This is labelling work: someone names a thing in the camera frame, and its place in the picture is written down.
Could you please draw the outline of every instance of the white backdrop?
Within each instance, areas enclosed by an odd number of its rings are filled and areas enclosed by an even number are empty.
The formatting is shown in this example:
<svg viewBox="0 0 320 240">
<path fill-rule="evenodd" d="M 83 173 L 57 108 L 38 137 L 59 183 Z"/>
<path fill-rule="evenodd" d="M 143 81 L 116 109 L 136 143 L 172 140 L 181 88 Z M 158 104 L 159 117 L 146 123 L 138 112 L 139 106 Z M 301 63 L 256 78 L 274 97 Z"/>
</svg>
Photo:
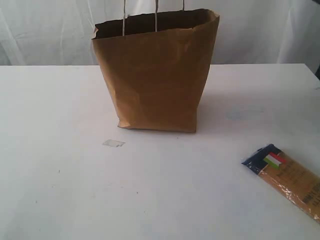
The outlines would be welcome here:
<svg viewBox="0 0 320 240">
<path fill-rule="evenodd" d="M 126 0 L 127 13 L 154 11 L 154 0 Z M 159 0 L 159 11 L 182 0 Z M 95 23 L 122 18 L 123 0 L 0 0 L 0 65 L 93 65 Z M 213 63 L 320 65 L 320 5 L 311 0 L 185 0 L 212 9 L 220 27 Z"/>
</svg>

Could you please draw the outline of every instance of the paper bag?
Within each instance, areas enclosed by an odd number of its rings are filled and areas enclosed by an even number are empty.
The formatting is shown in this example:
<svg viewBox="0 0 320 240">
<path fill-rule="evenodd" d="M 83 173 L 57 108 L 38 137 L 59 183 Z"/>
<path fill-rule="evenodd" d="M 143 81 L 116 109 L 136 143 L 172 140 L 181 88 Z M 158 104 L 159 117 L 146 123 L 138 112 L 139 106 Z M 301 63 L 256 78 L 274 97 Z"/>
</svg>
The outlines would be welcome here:
<svg viewBox="0 0 320 240">
<path fill-rule="evenodd" d="M 93 48 L 118 127 L 193 133 L 219 15 L 160 12 L 157 32 L 155 23 L 154 14 L 142 14 L 95 25 Z"/>
</svg>

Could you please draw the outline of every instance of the spaghetti package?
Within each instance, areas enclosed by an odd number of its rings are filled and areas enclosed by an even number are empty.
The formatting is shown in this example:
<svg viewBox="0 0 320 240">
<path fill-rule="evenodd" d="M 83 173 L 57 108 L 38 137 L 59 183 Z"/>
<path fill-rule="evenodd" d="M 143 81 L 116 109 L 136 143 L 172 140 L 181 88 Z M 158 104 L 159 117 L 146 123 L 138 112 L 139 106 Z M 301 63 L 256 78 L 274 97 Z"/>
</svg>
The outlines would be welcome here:
<svg viewBox="0 0 320 240">
<path fill-rule="evenodd" d="M 320 178 L 273 144 L 242 163 L 320 223 Z"/>
</svg>

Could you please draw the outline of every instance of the twisted paper handle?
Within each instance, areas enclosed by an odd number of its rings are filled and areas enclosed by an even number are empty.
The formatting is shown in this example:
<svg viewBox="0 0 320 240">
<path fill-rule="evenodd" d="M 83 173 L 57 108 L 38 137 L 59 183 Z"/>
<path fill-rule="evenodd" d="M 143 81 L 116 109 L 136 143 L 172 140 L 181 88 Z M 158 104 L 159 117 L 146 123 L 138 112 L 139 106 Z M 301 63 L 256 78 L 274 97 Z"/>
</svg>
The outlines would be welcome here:
<svg viewBox="0 0 320 240">
<path fill-rule="evenodd" d="M 155 31 L 158 32 L 158 10 L 159 0 L 155 0 Z M 185 0 L 182 0 L 182 11 L 185 10 Z M 126 33 L 126 0 L 123 0 L 123 24 L 122 24 L 122 36 Z"/>
</svg>

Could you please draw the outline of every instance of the white table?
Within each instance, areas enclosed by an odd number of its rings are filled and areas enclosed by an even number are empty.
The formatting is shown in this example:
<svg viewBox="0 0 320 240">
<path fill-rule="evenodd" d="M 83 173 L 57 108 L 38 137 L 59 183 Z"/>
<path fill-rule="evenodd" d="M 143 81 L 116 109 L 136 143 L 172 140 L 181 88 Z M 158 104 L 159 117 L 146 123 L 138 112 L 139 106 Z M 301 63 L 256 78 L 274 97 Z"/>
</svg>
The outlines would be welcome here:
<svg viewBox="0 0 320 240">
<path fill-rule="evenodd" d="M 319 240 L 241 165 L 273 143 L 320 175 L 305 65 L 212 66 L 196 134 L 117 123 L 98 66 L 0 67 L 0 239 Z"/>
</svg>

